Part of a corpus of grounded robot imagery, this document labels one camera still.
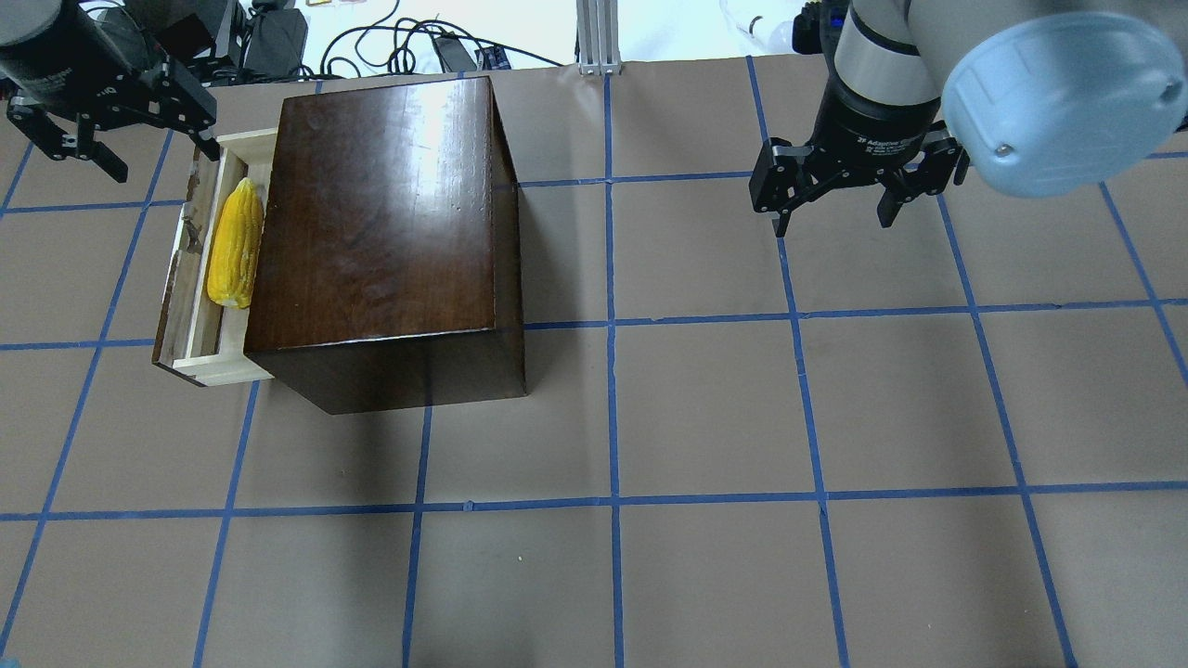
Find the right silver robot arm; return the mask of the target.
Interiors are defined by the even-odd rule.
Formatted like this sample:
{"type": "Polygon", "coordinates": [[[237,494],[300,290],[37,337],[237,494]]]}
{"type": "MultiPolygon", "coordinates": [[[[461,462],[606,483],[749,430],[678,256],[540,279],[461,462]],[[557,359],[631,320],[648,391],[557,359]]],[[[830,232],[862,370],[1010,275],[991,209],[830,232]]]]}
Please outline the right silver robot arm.
{"type": "Polygon", "coordinates": [[[895,223],[969,169],[1015,198],[1124,174],[1184,131],[1183,1],[807,1],[791,25],[828,78],[810,138],[764,140],[756,214],[881,185],[895,223]]]}

